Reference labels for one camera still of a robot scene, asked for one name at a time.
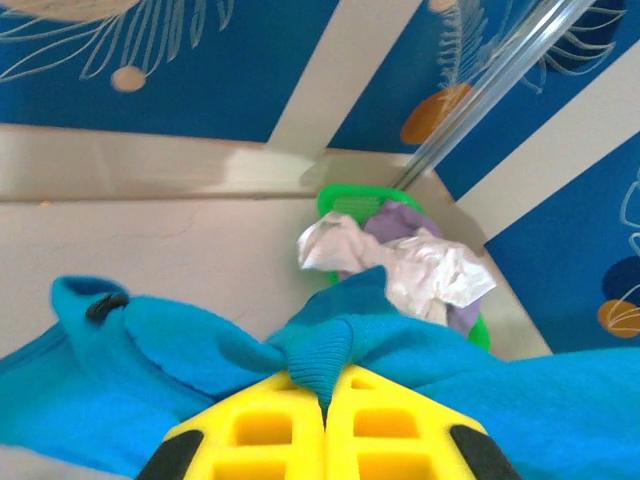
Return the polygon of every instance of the metal rod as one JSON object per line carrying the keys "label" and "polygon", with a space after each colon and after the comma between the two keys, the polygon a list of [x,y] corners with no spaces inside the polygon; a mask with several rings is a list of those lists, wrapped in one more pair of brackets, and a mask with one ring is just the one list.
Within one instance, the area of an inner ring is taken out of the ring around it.
{"label": "metal rod", "polygon": [[391,186],[408,189],[426,170],[433,170],[482,120],[531,67],[593,4],[594,0],[546,0],[514,33],[508,45],[413,154]]}

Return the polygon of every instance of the blue fabric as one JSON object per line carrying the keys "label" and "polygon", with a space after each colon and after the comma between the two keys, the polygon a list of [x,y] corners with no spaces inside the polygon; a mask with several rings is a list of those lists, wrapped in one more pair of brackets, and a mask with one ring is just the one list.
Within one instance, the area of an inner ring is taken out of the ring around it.
{"label": "blue fabric", "polygon": [[456,332],[398,314],[384,270],[312,297],[261,344],[204,310],[132,297],[102,324],[89,305],[123,287],[58,279],[59,323],[0,362],[0,443],[135,476],[166,431],[288,368],[326,408],[357,363],[479,420],[525,479],[640,478],[640,351],[503,362]]}

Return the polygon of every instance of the purple cloth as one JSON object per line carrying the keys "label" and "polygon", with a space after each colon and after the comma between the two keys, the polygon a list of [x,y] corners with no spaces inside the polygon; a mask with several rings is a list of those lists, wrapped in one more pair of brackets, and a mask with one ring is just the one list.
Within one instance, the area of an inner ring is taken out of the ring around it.
{"label": "purple cloth", "polygon": [[389,200],[378,213],[367,220],[364,231],[384,244],[398,238],[413,237],[420,227],[426,228],[438,238],[443,238],[442,231],[429,217],[409,205]]}
{"label": "purple cloth", "polygon": [[[418,228],[429,230],[438,238],[443,238],[442,230],[426,215],[400,202],[388,200],[378,213],[366,221],[364,231],[370,233],[379,243],[384,244],[399,238],[413,237]],[[476,324],[480,314],[480,300],[459,308],[447,306],[447,324],[465,337]]]}

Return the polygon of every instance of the black plastic part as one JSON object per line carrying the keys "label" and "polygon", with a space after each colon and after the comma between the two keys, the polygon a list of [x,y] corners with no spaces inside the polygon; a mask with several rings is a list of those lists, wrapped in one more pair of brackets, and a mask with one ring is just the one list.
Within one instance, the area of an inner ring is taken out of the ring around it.
{"label": "black plastic part", "polygon": [[160,445],[136,480],[183,480],[204,433],[189,430]]}
{"label": "black plastic part", "polygon": [[90,305],[87,308],[85,316],[89,320],[102,323],[107,319],[107,315],[112,310],[129,305],[129,295],[126,293],[110,293],[103,298]]}
{"label": "black plastic part", "polygon": [[491,437],[466,425],[449,433],[477,480],[522,480]]}

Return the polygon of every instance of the green plastic basket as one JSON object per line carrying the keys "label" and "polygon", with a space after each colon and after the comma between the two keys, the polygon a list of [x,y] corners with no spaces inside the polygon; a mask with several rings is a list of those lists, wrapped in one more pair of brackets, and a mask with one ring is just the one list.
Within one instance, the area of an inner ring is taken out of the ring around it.
{"label": "green plastic basket", "polygon": [[[329,185],[318,195],[318,212],[321,216],[334,211],[351,215],[360,226],[376,213],[387,200],[395,200],[409,205],[420,213],[425,213],[418,202],[401,190],[387,187],[369,187],[363,185]],[[331,284],[339,281],[337,272],[329,274]],[[469,332],[469,341],[489,351],[491,339],[489,330],[482,317]]]}

